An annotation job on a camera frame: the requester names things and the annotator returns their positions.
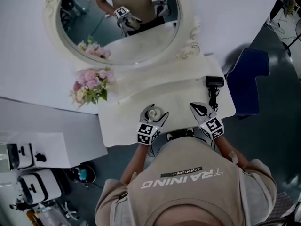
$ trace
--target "black charger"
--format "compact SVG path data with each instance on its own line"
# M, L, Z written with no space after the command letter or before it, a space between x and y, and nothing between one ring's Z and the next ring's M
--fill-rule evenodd
M220 93L218 88L224 86L224 78L219 76L206 76L205 84L206 87L209 88L209 105L214 111L217 111L218 104L216 102L216 97Z

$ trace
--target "flower bouquet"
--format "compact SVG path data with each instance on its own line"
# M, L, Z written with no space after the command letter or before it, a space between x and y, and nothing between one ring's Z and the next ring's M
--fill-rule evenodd
M79 47L84 52L99 58L108 59L111 55L110 50L106 50L100 47L100 45L97 42L93 41L93 38L91 36L88 37L87 44L84 41L82 41L77 45L77 47Z
M73 102L76 101L80 104L79 107L82 107L84 103L96 104L99 98L107 100L106 86L114 81L114 73L110 68L80 71L70 96L73 98Z

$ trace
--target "white device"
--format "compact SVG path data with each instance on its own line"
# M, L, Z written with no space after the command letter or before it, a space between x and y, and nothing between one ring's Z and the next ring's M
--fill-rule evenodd
M190 103L190 109L198 122L198 127L211 140L225 133L224 124L210 105L201 102Z
M34 165L30 143L7 144L12 169L24 169Z
M130 13L126 7L122 6L114 11L114 16L117 18L117 25L122 32L127 35L127 32L136 31L140 28L141 19L135 17Z
M60 186L50 169L43 169L18 177L19 188L28 205L45 202L62 195Z
M151 0L155 8L155 14L157 17L169 16L171 14L171 8L169 7L167 0Z
M160 130L169 116L169 112L162 115L160 108L155 104L146 107L140 113L140 120L137 128L137 142L151 145L159 136Z

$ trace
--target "ornate mirror frame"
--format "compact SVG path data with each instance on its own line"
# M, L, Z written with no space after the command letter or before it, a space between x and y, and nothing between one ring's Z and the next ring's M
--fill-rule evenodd
M177 33L171 43L161 53L142 62L124 62L116 64L114 60L97 58L89 54L81 54L77 46L69 39L63 29L60 19L61 0L46 0L44 9L44 26L46 33L55 48L67 56L74 64L76 70L87 68L105 68L112 66L117 72L141 68L152 64L161 64L174 59L188 59L199 54L200 49L195 41L199 33L199 20L195 18L191 0L177 0L178 22Z

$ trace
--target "floor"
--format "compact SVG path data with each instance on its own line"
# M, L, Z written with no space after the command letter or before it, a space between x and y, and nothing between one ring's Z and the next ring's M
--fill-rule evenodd
M259 158L269 166L278 185L297 200L300 190L286 182L300 173L301 85L294 66L277 35L265 25L251 47L268 52L271 73L257 79L260 113L243 120L233 116L223 120L225 137L249 160ZM153 148L156 152L165 143L161 135ZM107 156L87 162L96 172L96 183L103 186L108 178L119 179L137 145L108 148ZM94 209L102 190L89 191L70 183L71 194L65 196L90 225L94 225Z
M105 18L105 12L99 9L95 0L76 1L87 10L87 13L80 15L77 11L71 11L73 19L65 30L75 44L79 44L83 40L87 41L88 36L92 36L94 41L103 47L124 37L121 29L117 26L116 18L113 16ZM170 16L164 17L166 23L177 20L178 17L176 0L167 1L172 13Z
M288 15L285 17L283 15L283 9L281 9L272 20L271 26L279 36L280 40L286 45L289 45L297 37L296 25L299 20L300 17L298 14L294 16ZM290 51L295 70L298 74L298 77L301 78L301 38L290 47Z

